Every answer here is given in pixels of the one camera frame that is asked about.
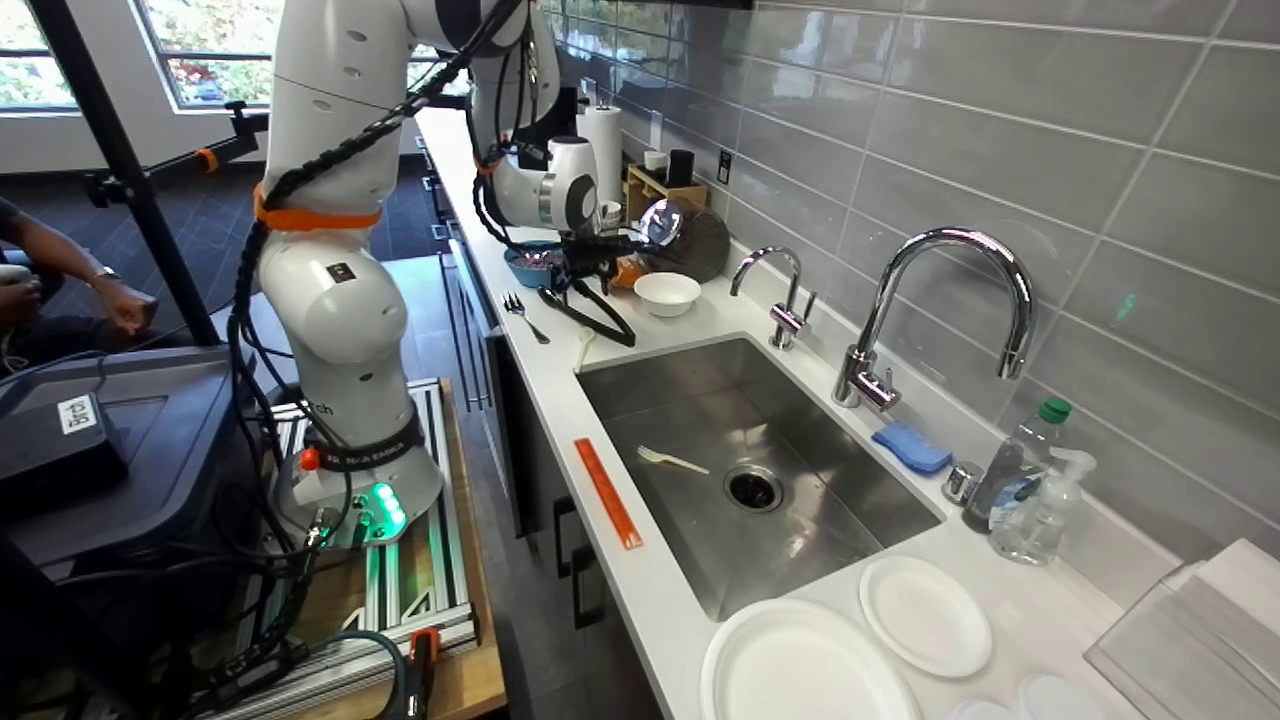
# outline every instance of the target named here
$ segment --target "window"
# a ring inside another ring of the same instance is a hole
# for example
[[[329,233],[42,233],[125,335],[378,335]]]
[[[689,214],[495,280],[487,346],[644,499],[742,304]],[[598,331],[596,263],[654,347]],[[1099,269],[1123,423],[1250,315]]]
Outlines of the window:
[[[28,0],[0,0],[0,114],[76,114]]]
[[[137,9],[179,108],[273,101],[273,48],[283,0],[137,0]],[[406,81],[432,61],[432,52],[414,52]]]

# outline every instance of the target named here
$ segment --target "white bowl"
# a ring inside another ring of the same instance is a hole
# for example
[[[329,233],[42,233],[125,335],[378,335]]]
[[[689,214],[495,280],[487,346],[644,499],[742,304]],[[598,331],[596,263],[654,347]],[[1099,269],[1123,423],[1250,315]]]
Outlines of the white bowl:
[[[644,273],[632,292],[651,315],[683,315],[704,296],[704,289],[678,273]]]

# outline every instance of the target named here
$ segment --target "sink drain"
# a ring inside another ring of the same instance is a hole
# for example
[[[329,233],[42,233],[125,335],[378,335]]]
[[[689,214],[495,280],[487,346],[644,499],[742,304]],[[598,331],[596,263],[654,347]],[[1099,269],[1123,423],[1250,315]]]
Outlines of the sink drain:
[[[741,473],[729,481],[729,496],[742,508],[767,511],[785,504],[785,490],[767,477]]]

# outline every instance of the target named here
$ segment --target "plastic bottle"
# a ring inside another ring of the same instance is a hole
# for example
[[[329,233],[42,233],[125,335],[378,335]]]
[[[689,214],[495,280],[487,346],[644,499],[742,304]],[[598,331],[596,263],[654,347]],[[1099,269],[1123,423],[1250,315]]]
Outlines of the plastic bottle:
[[[1050,463],[1035,493],[993,511],[993,547],[1021,564],[1049,564],[1058,553],[1081,504],[1081,481],[1095,473],[1095,462],[1081,448],[1049,448],[1049,455]]]
[[[999,508],[1013,508],[1027,499],[1042,473],[1050,473],[1058,462],[1050,448],[1063,448],[1063,423],[1070,417],[1070,405],[1058,396],[1049,396],[1035,417],[1021,421],[1007,439],[995,448],[985,481],[962,499],[962,524],[977,531],[993,527],[993,515]]]

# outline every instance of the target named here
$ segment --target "person's arm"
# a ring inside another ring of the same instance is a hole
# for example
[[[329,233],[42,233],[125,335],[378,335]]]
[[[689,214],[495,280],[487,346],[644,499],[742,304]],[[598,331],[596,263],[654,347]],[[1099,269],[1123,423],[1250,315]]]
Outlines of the person's arm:
[[[114,280],[106,263],[101,263],[87,247],[81,247],[59,229],[19,214],[15,205],[0,199],[0,237],[19,245],[37,269],[52,269],[76,277],[93,289],[102,304],[102,315],[114,331],[141,335],[156,315],[156,296],[129,289]]]

